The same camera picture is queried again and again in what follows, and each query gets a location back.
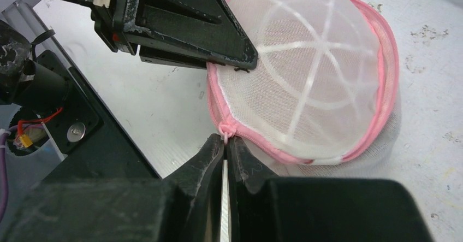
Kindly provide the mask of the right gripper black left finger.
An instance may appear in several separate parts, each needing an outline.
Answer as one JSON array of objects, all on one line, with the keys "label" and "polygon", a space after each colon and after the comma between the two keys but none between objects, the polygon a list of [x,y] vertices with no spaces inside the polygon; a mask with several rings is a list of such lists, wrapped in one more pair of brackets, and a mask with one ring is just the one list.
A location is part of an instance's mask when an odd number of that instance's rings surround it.
[{"label": "right gripper black left finger", "polygon": [[159,179],[44,182],[2,241],[219,241],[224,143],[217,134]]}]

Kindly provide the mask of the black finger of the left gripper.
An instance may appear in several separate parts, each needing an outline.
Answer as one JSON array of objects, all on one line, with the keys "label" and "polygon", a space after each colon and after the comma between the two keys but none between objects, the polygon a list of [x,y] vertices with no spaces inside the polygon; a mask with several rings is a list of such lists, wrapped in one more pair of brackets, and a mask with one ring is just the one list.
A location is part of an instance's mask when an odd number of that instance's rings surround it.
[{"label": "black finger of the left gripper", "polygon": [[139,57],[142,62],[174,67],[206,69],[206,61],[194,57],[174,54],[146,46],[140,46]]},{"label": "black finger of the left gripper", "polygon": [[258,53],[225,0],[128,0],[124,34],[131,43],[253,70]]}]

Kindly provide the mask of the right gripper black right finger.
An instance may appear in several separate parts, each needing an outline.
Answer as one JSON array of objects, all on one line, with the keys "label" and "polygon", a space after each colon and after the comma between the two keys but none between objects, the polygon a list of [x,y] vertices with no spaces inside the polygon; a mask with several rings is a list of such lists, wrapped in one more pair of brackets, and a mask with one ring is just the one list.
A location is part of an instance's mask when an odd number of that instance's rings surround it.
[{"label": "right gripper black right finger", "polygon": [[227,161],[231,241],[432,241],[398,182],[278,176],[240,137]]}]

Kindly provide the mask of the pink round mesh laundry bag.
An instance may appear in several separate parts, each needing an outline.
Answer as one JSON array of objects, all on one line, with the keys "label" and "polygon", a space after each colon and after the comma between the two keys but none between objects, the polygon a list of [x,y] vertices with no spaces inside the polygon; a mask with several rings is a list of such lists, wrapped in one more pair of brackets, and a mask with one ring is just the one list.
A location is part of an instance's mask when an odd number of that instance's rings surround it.
[{"label": "pink round mesh laundry bag", "polygon": [[279,175],[383,175],[401,127],[399,54],[361,0],[226,0],[258,51],[244,71],[207,65],[209,111]]}]

